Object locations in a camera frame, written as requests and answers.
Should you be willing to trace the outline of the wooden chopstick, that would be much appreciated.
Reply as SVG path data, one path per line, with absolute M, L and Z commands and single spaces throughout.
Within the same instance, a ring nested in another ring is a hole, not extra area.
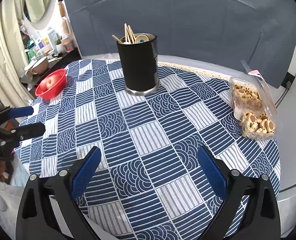
M 132 35 L 129 31 L 128 25 L 125 25 L 125 40 L 126 42 L 133 44 Z
M 123 44 L 123 42 L 122 42 L 119 38 L 117 38 L 115 35 L 112 35 L 112 37 L 113 37 L 117 42 Z
M 128 34 L 130 36 L 132 44 L 135 44 L 136 43 L 136 37 L 135 37 L 134 32 L 132 31 L 132 28 L 131 28 L 130 25 L 128 25 Z
M 125 42 L 128 42 L 128 27 L 127 24 L 124 24 L 124 32 L 125 32 Z

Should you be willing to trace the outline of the white spoon with label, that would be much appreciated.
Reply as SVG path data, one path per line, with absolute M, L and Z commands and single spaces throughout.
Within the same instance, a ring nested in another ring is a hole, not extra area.
M 149 36 L 146 34 L 136 34 L 135 43 L 144 43 L 150 40 Z

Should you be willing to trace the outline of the red apple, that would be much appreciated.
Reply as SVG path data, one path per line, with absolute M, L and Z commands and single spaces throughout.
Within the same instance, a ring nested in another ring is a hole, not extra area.
M 61 76 L 58 74 L 54 74 L 52 76 L 46 77 L 44 80 L 40 83 L 40 89 L 42 92 L 45 92 L 46 90 L 49 90 L 53 87 L 59 80 L 61 79 Z

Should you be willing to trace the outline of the cream curtain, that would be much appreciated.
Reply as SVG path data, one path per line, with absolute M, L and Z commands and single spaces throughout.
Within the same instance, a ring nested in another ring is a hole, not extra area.
M 20 26 L 21 0 L 2 0 L 0 4 L 0 100 L 5 106 L 27 106 L 33 96 L 21 84 L 28 65 Z

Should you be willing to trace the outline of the beige ceramic pot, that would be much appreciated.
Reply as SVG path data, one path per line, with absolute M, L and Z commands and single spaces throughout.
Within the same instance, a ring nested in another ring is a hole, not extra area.
M 25 66 L 24 71 L 26 75 L 41 75 L 46 72 L 49 67 L 48 58 L 46 56 L 39 60 L 33 60 L 29 65 Z

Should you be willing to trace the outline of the white milk carton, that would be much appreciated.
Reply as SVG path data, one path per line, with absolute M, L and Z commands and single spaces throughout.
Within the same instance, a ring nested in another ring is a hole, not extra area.
M 54 50 L 55 54 L 58 54 L 58 50 L 57 50 L 57 44 L 56 41 L 59 38 L 58 33 L 51 27 L 48 28 L 48 38 L 49 38 L 49 42 L 51 43 L 51 46 Z

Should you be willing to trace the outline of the clear plastic cookie box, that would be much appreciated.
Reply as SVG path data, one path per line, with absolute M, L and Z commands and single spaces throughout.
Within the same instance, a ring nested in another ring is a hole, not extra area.
M 242 136 L 254 140 L 275 138 L 278 112 L 270 89 L 258 70 L 252 70 L 241 60 L 247 80 L 231 77 L 229 80 L 234 117 Z

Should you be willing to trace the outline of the blue patterned tablecloth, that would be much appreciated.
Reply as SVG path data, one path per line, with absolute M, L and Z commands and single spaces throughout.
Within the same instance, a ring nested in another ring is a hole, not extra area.
M 197 161 L 201 146 L 245 176 L 268 175 L 279 192 L 277 143 L 242 136 L 226 77 L 160 64 L 158 90 L 132 96 L 119 61 L 75 61 L 66 74 L 63 91 L 37 98 L 22 121 L 43 123 L 44 135 L 15 152 L 29 173 L 49 177 L 100 148 L 101 163 L 79 207 L 113 236 L 200 236 L 222 202 Z

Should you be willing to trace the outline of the black utensil holder cup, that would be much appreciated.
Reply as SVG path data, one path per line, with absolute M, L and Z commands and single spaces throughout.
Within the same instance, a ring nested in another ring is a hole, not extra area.
M 134 96 L 152 94 L 160 85 L 157 36 L 148 33 L 144 35 L 149 38 L 148 41 L 135 44 L 117 42 L 125 91 Z

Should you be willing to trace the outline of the grey fabric backdrop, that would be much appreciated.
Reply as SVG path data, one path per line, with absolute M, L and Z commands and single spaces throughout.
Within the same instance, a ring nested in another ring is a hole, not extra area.
M 64 0 L 83 56 L 117 52 L 124 24 L 158 37 L 160 55 L 243 70 L 279 87 L 296 45 L 294 0 Z

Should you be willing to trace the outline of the oval wall mirror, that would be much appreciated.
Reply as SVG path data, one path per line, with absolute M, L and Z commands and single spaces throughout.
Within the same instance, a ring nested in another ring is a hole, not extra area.
M 52 18 L 57 0 L 21 0 L 23 19 L 34 29 L 45 29 Z

